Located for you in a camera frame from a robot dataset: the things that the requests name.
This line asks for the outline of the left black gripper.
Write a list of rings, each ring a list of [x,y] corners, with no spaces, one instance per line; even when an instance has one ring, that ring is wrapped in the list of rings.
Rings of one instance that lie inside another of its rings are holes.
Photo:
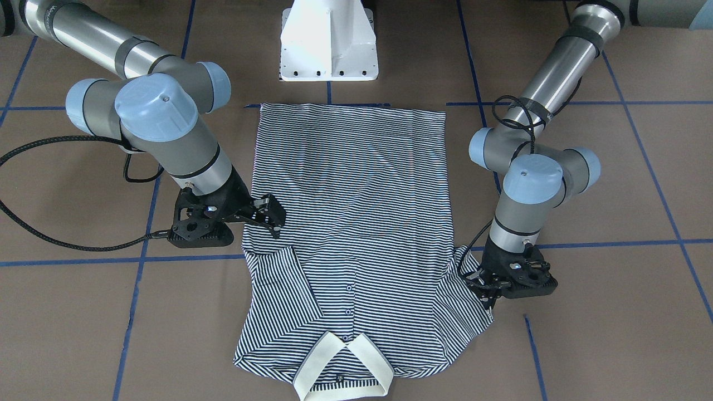
[[[524,253],[510,253],[488,239],[481,264],[473,257],[458,259],[458,277],[478,295],[486,310],[492,310],[499,297],[525,299],[552,294],[550,263],[534,244],[527,244]]]

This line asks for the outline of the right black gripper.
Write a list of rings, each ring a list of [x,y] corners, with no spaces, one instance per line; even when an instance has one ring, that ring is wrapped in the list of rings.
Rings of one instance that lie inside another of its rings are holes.
[[[232,168],[228,180],[216,191],[197,195],[209,212],[224,222],[245,222],[246,225],[265,228],[274,239],[280,232],[287,216],[285,208],[272,194],[254,199],[237,170]]]

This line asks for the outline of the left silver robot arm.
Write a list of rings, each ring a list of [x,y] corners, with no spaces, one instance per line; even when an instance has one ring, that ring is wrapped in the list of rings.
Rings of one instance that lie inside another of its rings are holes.
[[[557,150],[538,138],[568,106],[588,67],[627,26],[711,29],[710,1],[581,1],[553,50],[497,124],[477,131],[469,145],[474,163],[502,176],[501,194],[480,265],[458,273],[486,309],[500,297],[550,295],[557,280],[536,245],[550,211],[588,190],[601,175],[599,158],[586,148]]]

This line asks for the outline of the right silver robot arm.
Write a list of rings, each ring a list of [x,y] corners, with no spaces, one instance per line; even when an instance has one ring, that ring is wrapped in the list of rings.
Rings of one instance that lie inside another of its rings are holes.
[[[73,49],[118,79],[84,79],[69,89],[65,110],[81,135],[36,140],[8,152],[2,163],[62,141],[116,144],[128,157],[152,155],[159,172],[180,186],[172,226],[144,239],[167,239],[178,248],[222,247],[232,243],[229,224],[236,222],[278,238],[285,209],[274,195],[250,195],[202,119],[229,102],[231,84],[220,66],[188,63],[79,1],[3,1],[2,36],[18,33]]]

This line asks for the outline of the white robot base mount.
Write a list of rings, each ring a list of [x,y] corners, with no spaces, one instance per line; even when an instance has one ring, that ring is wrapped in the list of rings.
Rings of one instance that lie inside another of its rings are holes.
[[[282,11],[279,77],[287,82],[374,81],[374,1],[295,1]]]

